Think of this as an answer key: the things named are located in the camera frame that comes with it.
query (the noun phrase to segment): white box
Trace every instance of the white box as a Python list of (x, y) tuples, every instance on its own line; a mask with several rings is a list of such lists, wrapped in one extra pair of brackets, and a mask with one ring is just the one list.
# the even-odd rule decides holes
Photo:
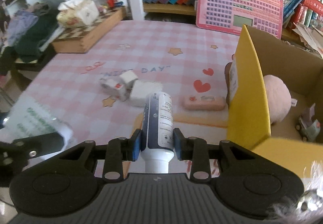
[(111, 96), (116, 96), (121, 102), (124, 102), (127, 97), (126, 86), (122, 83), (118, 83), (113, 79), (100, 79), (100, 84), (104, 88), (107, 94)]
[(138, 76), (131, 70), (119, 75), (119, 77), (127, 88), (133, 87), (135, 81), (138, 80)]
[(162, 90), (163, 85), (161, 83), (136, 80), (130, 94), (130, 103), (133, 106), (143, 107), (148, 95)]

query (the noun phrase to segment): table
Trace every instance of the table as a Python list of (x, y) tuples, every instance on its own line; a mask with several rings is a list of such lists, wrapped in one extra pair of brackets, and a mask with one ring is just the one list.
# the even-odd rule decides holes
[[(163, 91), (173, 98), (173, 112), (226, 120), (221, 112), (188, 112), (180, 104), (183, 95), (197, 95), (193, 83), (209, 83), (204, 93), (226, 96), (224, 67), (235, 52), (236, 35), (199, 29), (195, 25), (122, 21), (86, 54), (57, 54), (38, 74), (23, 94), (34, 97), (74, 131), (77, 141), (93, 139), (96, 144), (132, 134), (134, 121), (143, 112), (129, 101), (103, 107), (108, 96), (99, 85), (103, 73), (112, 78), (132, 69), (139, 79), (162, 82)], [(168, 53), (171, 48), (183, 53)], [(86, 71), (85, 67), (104, 65)], [(214, 74), (203, 70), (211, 68)]]

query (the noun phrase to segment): tissue box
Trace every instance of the tissue box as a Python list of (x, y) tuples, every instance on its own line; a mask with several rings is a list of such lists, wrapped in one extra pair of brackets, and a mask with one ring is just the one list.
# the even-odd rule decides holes
[(58, 10), (57, 21), (65, 28), (77, 28), (91, 25), (99, 16), (92, 0), (69, 0), (62, 2)]

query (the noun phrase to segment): cardboard box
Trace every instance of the cardboard box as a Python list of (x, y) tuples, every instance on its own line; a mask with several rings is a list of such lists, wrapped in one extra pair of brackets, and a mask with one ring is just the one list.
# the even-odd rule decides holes
[[(323, 122), (323, 59), (274, 36), (244, 26), (236, 54), (237, 90), (230, 103), (228, 139), (252, 150), (270, 136), (301, 139), (295, 129), (299, 115), (313, 103)], [(285, 119), (270, 126), (263, 76), (281, 78), (298, 100)], [(323, 130), (317, 138), (323, 143)]]
[(100, 15), (91, 26), (66, 29), (55, 41), (57, 53), (86, 53), (126, 16), (125, 7), (113, 8)]

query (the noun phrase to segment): stuffed toy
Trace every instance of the stuffed toy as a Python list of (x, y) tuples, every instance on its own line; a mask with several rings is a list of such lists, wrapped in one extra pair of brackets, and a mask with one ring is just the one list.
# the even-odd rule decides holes
[(287, 116), (292, 102), (289, 90), (284, 82), (273, 75), (264, 76), (270, 124), (281, 122)]

